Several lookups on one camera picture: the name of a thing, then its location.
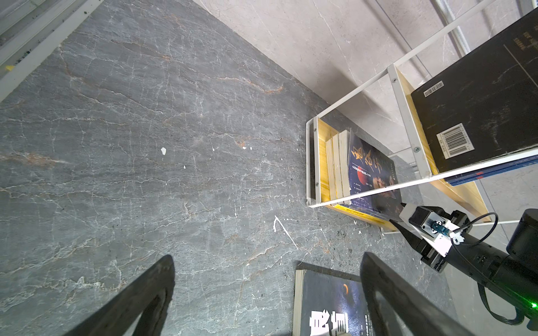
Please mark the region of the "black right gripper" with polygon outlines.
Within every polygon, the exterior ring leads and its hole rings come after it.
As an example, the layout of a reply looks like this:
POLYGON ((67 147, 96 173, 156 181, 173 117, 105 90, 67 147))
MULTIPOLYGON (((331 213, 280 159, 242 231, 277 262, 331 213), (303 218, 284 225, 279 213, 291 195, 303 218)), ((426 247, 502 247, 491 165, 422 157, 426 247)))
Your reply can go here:
MULTIPOLYGON (((456 245, 444 257, 445 262, 476 281, 479 295, 487 311, 498 321, 511 326, 522 324, 528 318, 527 329, 537 329, 537 210, 524 211, 505 252, 485 243, 487 237, 476 239, 465 230, 474 223, 464 215, 455 219, 456 232, 465 241, 456 245), (508 319, 494 313, 488 303, 486 289, 513 305, 516 317, 508 319)), ((422 238, 389 220, 402 233, 412 249, 421 252, 422 238)))

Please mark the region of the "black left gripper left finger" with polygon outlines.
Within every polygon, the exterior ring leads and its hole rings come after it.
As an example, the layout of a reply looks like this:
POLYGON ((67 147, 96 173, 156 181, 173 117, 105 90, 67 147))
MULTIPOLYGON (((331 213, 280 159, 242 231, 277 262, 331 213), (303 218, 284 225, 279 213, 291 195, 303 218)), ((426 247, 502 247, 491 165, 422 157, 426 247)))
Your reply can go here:
POLYGON ((175 264, 165 255, 67 335, 160 335, 175 287, 175 264))

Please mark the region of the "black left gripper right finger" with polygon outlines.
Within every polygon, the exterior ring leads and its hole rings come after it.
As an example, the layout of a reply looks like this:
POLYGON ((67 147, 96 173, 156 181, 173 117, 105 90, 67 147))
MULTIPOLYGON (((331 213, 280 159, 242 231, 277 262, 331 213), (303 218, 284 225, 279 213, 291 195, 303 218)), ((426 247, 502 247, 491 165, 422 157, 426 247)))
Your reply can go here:
POLYGON ((398 316, 413 335, 471 335, 374 253, 363 255, 360 277, 376 335, 402 335, 398 316))

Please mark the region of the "dark portrait book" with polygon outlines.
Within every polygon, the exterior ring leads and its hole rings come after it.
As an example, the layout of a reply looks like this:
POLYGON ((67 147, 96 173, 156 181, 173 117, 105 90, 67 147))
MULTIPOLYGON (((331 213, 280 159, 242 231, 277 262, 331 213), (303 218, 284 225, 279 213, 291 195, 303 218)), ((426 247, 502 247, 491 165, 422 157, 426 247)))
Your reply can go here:
MULTIPOLYGON (((377 148, 344 130, 338 135, 343 197, 398 183, 394 162, 377 148)), ((403 210, 399 190, 358 197, 343 206, 388 221, 399 220, 403 210)))
POLYGON ((343 187, 341 180, 340 172, 340 148, 339 148, 339 134, 333 136, 332 140, 332 149, 333 149, 333 165, 334 165, 334 175, 335 175, 335 184, 336 184, 336 198, 343 197, 343 187))

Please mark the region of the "black white-title book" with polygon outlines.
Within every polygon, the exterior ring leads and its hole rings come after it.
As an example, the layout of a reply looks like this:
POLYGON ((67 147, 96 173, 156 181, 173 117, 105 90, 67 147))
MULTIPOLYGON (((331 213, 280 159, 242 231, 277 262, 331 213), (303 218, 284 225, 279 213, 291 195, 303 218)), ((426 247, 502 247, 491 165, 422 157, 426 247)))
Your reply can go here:
POLYGON ((293 335, 373 335, 359 276, 308 263, 295 273, 293 335))

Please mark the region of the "navy book yin-yang cover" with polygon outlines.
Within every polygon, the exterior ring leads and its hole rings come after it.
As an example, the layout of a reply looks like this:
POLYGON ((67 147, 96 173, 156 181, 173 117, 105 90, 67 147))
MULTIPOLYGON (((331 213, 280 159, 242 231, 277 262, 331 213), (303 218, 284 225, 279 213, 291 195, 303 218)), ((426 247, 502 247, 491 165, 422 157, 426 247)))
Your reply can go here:
POLYGON ((534 164, 537 164, 536 155, 530 156, 527 158, 522 158, 515 161, 511 161, 511 162, 506 162, 499 165, 494 165, 491 167, 486 167, 483 169, 474 170, 471 172, 466 172, 463 174, 458 174, 455 176, 450 176, 444 179, 444 181, 449 183, 451 186, 459 186, 459 185, 469 183, 478 179, 483 179, 489 176, 502 174, 505 172, 509 172, 515 169, 527 167, 534 164))

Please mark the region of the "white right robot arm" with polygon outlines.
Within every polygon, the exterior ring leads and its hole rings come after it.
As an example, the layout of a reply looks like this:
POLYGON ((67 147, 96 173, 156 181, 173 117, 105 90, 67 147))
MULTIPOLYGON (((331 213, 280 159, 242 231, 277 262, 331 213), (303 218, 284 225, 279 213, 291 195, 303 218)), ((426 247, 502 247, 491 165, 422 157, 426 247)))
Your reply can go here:
POLYGON ((528 330, 537 330, 537 210, 524 211, 505 251, 470 235, 475 221, 461 211, 447 213, 441 207, 405 204, 391 224, 437 272, 451 265, 473 279, 484 307, 490 311, 486 291, 512 305, 512 319, 491 312, 510 326, 528 319, 528 330))

